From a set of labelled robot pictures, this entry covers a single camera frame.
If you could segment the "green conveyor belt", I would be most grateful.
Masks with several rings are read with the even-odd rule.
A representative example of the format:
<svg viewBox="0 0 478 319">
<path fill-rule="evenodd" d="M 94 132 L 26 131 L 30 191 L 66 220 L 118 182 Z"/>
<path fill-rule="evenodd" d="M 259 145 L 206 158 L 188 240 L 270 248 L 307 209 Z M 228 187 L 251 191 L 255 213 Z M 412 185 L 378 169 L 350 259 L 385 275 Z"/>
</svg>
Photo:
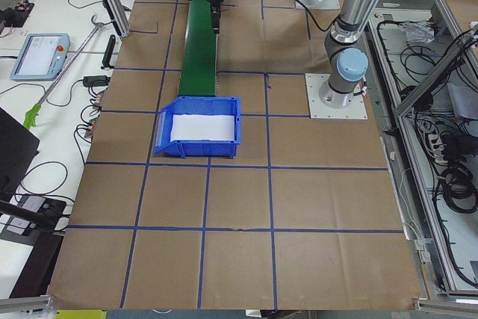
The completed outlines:
<svg viewBox="0 0 478 319">
<path fill-rule="evenodd" d="M 217 35 L 211 27 L 210 3 L 189 3 L 179 95 L 215 96 Z"/>
</svg>

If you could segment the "blue bin left side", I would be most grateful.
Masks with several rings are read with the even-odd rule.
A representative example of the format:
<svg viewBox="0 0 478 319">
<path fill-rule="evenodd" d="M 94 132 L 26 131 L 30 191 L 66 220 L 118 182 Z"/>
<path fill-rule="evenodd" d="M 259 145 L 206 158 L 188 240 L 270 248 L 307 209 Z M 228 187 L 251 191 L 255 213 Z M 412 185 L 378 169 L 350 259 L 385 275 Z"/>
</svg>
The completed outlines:
<svg viewBox="0 0 478 319">
<path fill-rule="evenodd" d="M 154 153 L 236 156 L 241 143 L 238 97 L 180 96 L 159 112 Z"/>
</svg>

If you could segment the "white foam pad left bin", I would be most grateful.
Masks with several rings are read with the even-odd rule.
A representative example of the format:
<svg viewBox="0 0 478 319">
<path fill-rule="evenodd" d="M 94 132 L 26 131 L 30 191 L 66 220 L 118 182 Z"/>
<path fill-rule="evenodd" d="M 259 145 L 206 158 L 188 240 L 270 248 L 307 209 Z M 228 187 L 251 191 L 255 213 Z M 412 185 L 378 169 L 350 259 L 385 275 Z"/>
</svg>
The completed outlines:
<svg viewBox="0 0 478 319">
<path fill-rule="evenodd" d="M 171 140 L 235 140 L 231 115 L 174 114 Z"/>
</svg>

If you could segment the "teach pendant tablet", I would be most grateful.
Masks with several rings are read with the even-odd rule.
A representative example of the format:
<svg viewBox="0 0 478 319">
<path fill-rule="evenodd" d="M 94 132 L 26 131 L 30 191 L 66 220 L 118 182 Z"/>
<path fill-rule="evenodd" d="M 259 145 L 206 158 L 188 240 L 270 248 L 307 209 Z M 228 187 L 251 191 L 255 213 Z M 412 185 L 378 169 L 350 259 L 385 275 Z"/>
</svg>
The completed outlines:
<svg viewBox="0 0 478 319">
<path fill-rule="evenodd" d="M 62 70 L 69 50 L 66 33 L 29 34 L 10 73 L 14 81 L 50 81 Z"/>
</svg>

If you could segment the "black monitor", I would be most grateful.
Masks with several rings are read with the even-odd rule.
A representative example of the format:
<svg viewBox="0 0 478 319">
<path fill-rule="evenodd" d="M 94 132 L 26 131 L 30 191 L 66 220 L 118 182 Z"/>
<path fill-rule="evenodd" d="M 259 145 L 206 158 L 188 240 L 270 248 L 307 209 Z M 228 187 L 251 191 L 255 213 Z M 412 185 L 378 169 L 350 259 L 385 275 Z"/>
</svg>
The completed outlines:
<svg viewBox="0 0 478 319">
<path fill-rule="evenodd" d="M 1 200 L 9 202 L 38 153 L 40 140 L 1 109 Z"/>
</svg>

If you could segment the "green handled reach grabber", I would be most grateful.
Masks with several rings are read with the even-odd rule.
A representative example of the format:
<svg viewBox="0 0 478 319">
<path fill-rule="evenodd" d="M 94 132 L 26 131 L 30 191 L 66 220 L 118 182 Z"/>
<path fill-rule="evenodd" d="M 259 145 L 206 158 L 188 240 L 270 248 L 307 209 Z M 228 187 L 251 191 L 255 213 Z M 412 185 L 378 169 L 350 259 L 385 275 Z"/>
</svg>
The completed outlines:
<svg viewBox="0 0 478 319">
<path fill-rule="evenodd" d="M 92 15 L 92 17 L 90 18 L 90 21 L 93 24 L 93 30 L 88 34 L 88 36 L 85 38 L 83 43 L 79 46 L 79 48 L 75 52 L 75 54 L 67 61 L 66 65 L 58 73 L 58 75 L 56 76 L 54 81 L 46 89 L 45 93 L 40 97 L 40 99 L 37 101 L 37 103 L 35 105 L 33 105 L 33 107 L 25 113 L 25 119 L 24 119 L 24 122 L 23 122 L 23 126 L 27 130 L 29 130 L 31 127 L 36 126 L 36 116 L 39 114 L 40 109 L 42 107 L 42 104 L 48 99 L 49 94 L 54 90 L 54 88 L 60 82 L 63 75 L 70 68 L 70 66 L 73 64 L 75 59 L 83 52 L 84 48 L 90 42 L 90 40 L 95 36 L 95 34 L 99 31 L 100 28 L 105 26 L 105 23 L 97 22 L 96 17 L 97 17 L 97 15 Z"/>
</svg>

